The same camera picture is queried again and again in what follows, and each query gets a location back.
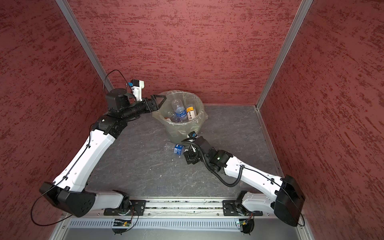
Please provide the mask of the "yellow label clear bottle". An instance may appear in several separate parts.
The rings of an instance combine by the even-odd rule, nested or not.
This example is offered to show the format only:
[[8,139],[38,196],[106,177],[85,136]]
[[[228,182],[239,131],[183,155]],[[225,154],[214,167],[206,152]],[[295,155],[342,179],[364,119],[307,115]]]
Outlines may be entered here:
[[187,112],[187,117],[188,117],[189,121],[193,120],[198,115],[197,112],[196,112],[196,108],[195,108],[195,106],[193,104],[188,104],[187,105],[186,112]]

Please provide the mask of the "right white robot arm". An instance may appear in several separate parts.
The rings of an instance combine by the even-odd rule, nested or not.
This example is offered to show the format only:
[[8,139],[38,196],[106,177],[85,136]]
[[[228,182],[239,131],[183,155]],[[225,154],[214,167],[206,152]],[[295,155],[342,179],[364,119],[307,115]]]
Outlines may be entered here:
[[235,201],[237,213],[255,216],[258,213],[273,213],[279,220],[292,227],[305,226],[302,209],[305,195],[292,176],[275,176],[254,168],[233,154],[216,150],[207,140],[190,136],[182,140],[189,148],[184,152],[188,164],[203,162],[206,169],[227,187],[244,182],[264,194],[242,191]]

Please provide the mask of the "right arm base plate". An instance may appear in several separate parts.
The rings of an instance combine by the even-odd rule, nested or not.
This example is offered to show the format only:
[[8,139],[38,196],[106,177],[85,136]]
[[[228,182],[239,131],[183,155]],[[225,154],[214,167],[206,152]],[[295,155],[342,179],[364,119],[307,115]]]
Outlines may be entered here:
[[260,217],[263,216],[263,212],[261,211],[254,211],[250,212],[247,210],[243,205],[241,201],[237,200],[223,200],[223,213],[224,216],[244,216],[244,217]]

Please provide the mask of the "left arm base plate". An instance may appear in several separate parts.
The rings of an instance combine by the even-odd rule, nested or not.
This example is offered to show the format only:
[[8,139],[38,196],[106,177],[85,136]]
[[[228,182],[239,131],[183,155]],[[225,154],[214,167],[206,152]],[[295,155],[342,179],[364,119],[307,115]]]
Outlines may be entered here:
[[146,200],[130,200],[130,206],[128,209],[119,210],[119,209],[105,209],[104,216],[143,216],[146,208]]

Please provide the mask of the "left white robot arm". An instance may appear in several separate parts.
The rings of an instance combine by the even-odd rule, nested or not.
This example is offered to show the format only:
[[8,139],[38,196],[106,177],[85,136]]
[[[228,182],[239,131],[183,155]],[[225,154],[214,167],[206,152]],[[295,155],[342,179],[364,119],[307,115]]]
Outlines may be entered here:
[[139,99],[138,92],[111,90],[106,95],[108,112],[91,126],[86,142],[63,172],[53,182],[42,184],[42,197],[53,207],[78,218],[94,210],[110,209],[121,216],[133,213],[128,194],[117,190],[91,193],[85,188],[95,166],[128,122],[158,111],[165,100],[162,95]]

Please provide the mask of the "small blue label bottle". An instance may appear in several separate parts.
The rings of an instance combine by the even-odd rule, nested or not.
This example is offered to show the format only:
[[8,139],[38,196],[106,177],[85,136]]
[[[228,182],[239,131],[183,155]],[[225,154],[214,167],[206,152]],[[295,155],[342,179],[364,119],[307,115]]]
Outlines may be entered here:
[[166,121],[173,122],[173,123],[178,123],[180,121],[180,118],[178,117],[178,115],[173,111],[168,111],[165,116],[165,119]]

